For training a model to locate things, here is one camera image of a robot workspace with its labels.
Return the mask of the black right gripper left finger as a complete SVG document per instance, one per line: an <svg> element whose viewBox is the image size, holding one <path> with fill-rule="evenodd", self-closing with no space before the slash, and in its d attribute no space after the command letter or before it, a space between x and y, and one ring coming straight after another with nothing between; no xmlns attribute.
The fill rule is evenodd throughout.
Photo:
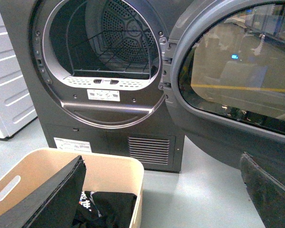
<svg viewBox="0 0 285 228"><path fill-rule="evenodd" d="M86 165L79 155L0 215L0 228L72 227L85 174Z"/></svg>

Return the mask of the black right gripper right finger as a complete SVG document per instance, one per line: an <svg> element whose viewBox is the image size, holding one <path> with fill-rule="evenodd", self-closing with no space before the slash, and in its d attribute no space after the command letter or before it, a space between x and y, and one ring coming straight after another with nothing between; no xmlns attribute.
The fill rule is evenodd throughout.
<svg viewBox="0 0 285 228"><path fill-rule="evenodd" d="M240 171L264 226L285 228L285 155L245 152Z"/></svg>

